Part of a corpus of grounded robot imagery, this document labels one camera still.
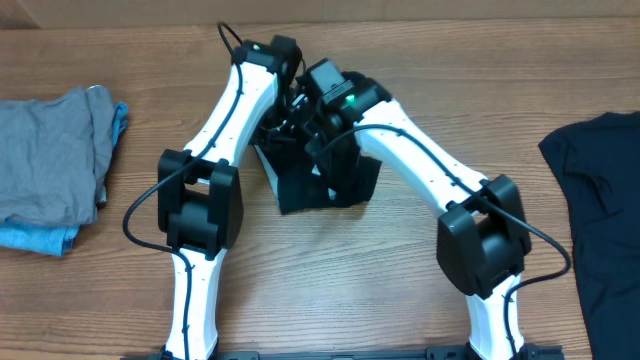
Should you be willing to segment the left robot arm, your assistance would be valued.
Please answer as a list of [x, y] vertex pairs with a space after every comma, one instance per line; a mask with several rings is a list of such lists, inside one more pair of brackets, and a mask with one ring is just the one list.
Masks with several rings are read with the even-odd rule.
[[158, 163], [158, 226], [174, 264], [174, 305], [164, 359], [213, 359], [222, 264], [244, 208], [239, 165], [255, 130], [286, 105], [302, 52], [295, 39], [235, 48], [226, 88], [199, 133]]

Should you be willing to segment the black shorts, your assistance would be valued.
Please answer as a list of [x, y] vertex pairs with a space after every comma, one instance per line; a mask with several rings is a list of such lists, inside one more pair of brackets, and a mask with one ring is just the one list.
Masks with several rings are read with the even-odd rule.
[[[336, 114], [344, 125], [351, 126], [336, 140], [346, 135], [354, 136], [351, 130], [356, 122], [363, 119], [363, 113], [378, 102], [391, 98], [390, 93], [375, 80], [358, 72], [342, 72], [331, 86], [323, 85], [310, 74], [305, 74], [297, 78], [296, 87], [289, 91], [285, 105], [279, 109], [290, 109], [299, 92], [321, 104], [326, 114]], [[307, 209], [347, 208], [369, 201], [382, 162], [364, 155], [358, 146], [360, 160], [355, 173], [317, 173], [316, 169], [313, 172], [291, 172], [289, 151], [292, 146], [279, 150], [254, 147], [271, 183], [280, 212], [285, 215]]]

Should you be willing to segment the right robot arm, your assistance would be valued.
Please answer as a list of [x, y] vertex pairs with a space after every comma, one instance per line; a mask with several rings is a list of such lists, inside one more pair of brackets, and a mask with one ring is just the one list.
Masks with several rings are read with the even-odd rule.
[[312, 113], [299, 129], [311, 173], [337, 205], [365, 201], [377, 181], [366, 162], [386, 164], [437, 218], [437, 262], [466, 297], [477, 359], [521, 359], [517, 289], [531, 250], [519, 190], [507, 176], [489, 179], [449, 155], [415, 125], [375, 80], [323, 59], [301, 77]]

